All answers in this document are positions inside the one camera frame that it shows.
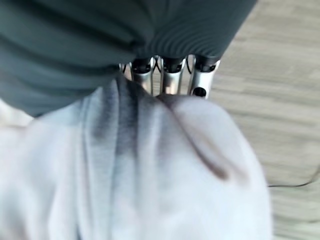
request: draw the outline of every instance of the gray cloth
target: gray cloth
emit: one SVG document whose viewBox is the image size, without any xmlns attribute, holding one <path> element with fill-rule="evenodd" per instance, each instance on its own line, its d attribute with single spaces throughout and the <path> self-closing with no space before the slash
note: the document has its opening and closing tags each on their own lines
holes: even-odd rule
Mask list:
<svg viewBox="0 0 320 240">
<path fill-rule="evenodd" d="M 136 58 L 219 59 L 256 1 L 1 0 L 0 98 L 37 117 Z"/>
</svg>

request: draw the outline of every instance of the white cloth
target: white cloth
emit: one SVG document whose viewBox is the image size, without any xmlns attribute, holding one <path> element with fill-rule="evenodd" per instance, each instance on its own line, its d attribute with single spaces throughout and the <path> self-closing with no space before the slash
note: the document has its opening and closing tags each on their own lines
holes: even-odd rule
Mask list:
<svg viewBox="0 0 320 240">
<path fill-rule="evenodd" d="M 271 240 L 263 171 L 229 115 L 125 79 L 0 129 L 0 240 Z"/>
<path fill-rule="evenodd" d="M 15 109 L 0 99 L 0 127 L 27 126 L 33 118 L 23 111 Z"/>
</svg>

